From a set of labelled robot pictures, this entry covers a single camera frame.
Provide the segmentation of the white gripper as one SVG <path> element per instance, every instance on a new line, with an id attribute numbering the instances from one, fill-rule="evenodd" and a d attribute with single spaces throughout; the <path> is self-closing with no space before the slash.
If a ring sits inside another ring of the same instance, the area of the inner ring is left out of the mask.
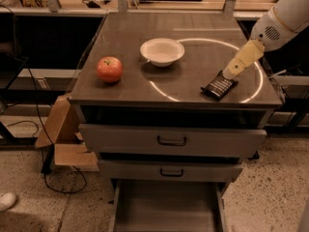
<path id="1" fill-rule="evenodd" d="M 249 40 L 228 63 L 223 76 L 233 79 L 263 57 L 265 51 L 281 48 L 291 41 L 301 26 L 301 14 L 272 7 L 253 26 Z"/>

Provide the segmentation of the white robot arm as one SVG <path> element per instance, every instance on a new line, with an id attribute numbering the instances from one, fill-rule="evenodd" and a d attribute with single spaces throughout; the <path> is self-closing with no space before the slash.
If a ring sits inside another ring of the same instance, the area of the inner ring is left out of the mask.
<path id="1" fill-rule="evenodd" d="M 277 50 L 309 26 L 309 0 L 279 0 L 253 26 L 248 42 L 223 70 L 233 79 L 265 52 Z"/>

